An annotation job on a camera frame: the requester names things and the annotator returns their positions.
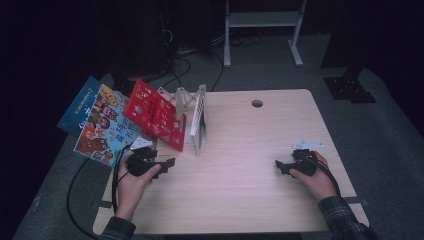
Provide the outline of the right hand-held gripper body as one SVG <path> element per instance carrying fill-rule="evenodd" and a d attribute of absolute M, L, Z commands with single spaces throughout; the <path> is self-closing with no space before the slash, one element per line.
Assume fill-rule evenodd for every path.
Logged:
<path fill-rule="evenodd" d="M 292 157 L 295 161 L 295 169 L 307 176 L 313 176 L 318 168 L 318 159 L 313 152 L 314 149 L 323 147 L 324 144 L 310 140 L 301 140 L 297 144 L 292 144 Z"/>

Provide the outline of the small black stand base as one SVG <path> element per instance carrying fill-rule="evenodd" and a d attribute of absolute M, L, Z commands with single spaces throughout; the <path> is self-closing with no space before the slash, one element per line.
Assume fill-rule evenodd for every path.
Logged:
<path fill-rule="evenodd" d="M 126 78 L 114 79 L 113 89 L 119 91 L 126 97 L 130 97 L 134 88 L 135 82 Z"/>

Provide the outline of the red picture book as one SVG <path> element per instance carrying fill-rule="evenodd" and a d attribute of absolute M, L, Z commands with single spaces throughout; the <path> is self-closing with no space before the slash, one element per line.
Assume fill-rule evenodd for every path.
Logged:
<path fill-rule="evenodd" d="M 175 150 L 183 151 L 186 116 L 178 117 L 176 107 L 143 80 L 135 82 L 124 116 Z"/>

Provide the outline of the white metal desk frame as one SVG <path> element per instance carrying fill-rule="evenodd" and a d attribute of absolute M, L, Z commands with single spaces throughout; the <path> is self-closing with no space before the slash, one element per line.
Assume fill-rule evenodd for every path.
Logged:
<path fill-rule="evenodd" d="M 225 68 L 231 67 L 231 29 L 293 27 L 294 32 L 292 38 L 288 40 L 288 47 L 291 51 L 295 65 L 297 67 L 302 67 L 304 63 L 299 54 L 297 42 L 305 14 L 307 1 L 308 0 L 302 0 L 299 9 L 296 11 L 234 13 L 230 11 L 229 0 L 226 0 L 223 66 Z"/>

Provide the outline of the person's left hand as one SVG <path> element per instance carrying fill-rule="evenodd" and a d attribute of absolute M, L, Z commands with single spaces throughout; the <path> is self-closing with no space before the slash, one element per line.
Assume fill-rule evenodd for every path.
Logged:
<path fill-rule="evenodd" d="M 118 171 L 118 200 L 115 216 L 131 222 L 148 183 L 159 172 L 161 166 L 156 164 L 143 175 L 133 176 L 128 172 L 127 159 L 127 156 L 122 158 Z"/>

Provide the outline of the colourful animal picture book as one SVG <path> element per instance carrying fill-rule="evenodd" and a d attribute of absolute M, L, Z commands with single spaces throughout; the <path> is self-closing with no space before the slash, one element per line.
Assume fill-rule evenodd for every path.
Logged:
<path fill-rule="evenodd" d="M 114 167 L 121 151 L 138 137 L 150 141 L 155 147 L 157 140 L 124 116 L 128 102 L 128 97 L 102 84 L 74 151 Z"/>

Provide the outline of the dark blue picture book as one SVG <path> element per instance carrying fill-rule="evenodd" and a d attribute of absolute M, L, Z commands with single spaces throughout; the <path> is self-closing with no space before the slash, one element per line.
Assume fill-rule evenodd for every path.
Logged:
<path fill-rule="evenodd" d="M 101 85 L 102 83 L 92 76 L 87 79 L 58 122 L 57 126 L 61 130 L 74 137 L 80 135 Z"/>

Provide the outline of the large black stand base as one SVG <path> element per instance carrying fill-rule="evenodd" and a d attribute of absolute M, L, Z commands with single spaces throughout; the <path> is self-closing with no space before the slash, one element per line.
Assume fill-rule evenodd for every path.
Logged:
<path fill-rule="evenodd" d="M 324 82 L 335 100 L 349 100 L 351 103 L 375 103 L 372 94 L 364 89 L 358 78 L 362 67 L 348 67 L 337 77 L 326 77 Z"/>

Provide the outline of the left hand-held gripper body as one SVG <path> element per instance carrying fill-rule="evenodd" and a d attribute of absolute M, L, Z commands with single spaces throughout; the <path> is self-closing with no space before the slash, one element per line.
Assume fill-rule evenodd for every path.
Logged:
<path fill-rule="evenodd" d="M 157 150 L 153 142 L 138 136 L 130 146 L 131 154 L 126 160 L 127 170 L 134 176 L 141 176 L 155 165 Z"/>

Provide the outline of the white caterpillar picture book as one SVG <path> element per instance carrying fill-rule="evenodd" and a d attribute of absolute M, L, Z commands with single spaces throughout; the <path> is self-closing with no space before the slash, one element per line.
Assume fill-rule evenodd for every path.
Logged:
<path fill-rule="evenodd" d="M 190 137 L 194 146 L 196 156 L 201 153 L 202 144 L 205 142 L 206 137 L 206 124 L 205 124 L 205 103 L 204 96 L 200 96 L 196 101 L 196 106 L 193 112 L 193 119 L 190 128 Z"/>

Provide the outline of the person's right hand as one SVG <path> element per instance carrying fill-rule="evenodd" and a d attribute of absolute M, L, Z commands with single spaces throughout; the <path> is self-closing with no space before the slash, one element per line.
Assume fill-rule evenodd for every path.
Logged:
<path fill-rule="evenodd" d="M 337 191 L 332 180 L 327 175 L 327 172 L 329 172 L 327 160 L 317 151 L 315 151 L 314 154 L 321 167 L 317 168 L 313 176 L 305 175 L 296 169 L 291 169 L 289 173 L 294 178 L 301 181 L 314 199 L 320 202 L 325 198 L 337 196 Z"/>

